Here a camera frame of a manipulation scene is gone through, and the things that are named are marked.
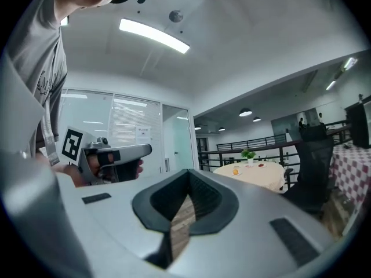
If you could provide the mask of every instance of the black rubber pad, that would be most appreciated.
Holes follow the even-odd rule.
[[[83,197],[82,200],[85,204],[90,204],[98,201],[102,201],[111,197],[109,193],[100,193],[98,195]]]
[[[319,255],[317,250],[286,218],[278,218],[270,224],[298,266],[305,265]]]

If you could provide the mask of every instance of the checkered tablecloth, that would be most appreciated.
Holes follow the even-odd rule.
[[[356,147],[350,143],[334,147],[330,174],[335,185],[355,204],[360,205],[371,188],[371,149]]]

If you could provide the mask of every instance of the beige tablecloth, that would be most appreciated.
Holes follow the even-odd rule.
[[[266,167],[258,167],[260,163],[266,164]],[[280,164],[273,162],[260,163],[254,163],[254,166],[249,168],[246,167],[246,163],[228,164],[216,169],[214,173],[279,192],[279,189],[285,184],[283,176],[285,169]],[[234,170],[238,170],[239,175],[234,175]]]

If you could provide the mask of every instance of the paper sign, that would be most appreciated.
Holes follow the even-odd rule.
[[[151,127],[135,127],[135,144],[151,144]]]

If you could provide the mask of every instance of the doorway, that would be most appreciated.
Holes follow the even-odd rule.
[[[162,122],[166,172],[193,169],[188,111],[186,109],[163,105]]]
[[[196,141],[197,141],[197,152],[209,151],[207,138],[196,138]],[[198,155],[199,168],[201,170],[210,171],[210,167],[205,166],[205,165],[209,165],[208,160],[209,160],[209,155],[205,155],[205,154]]]

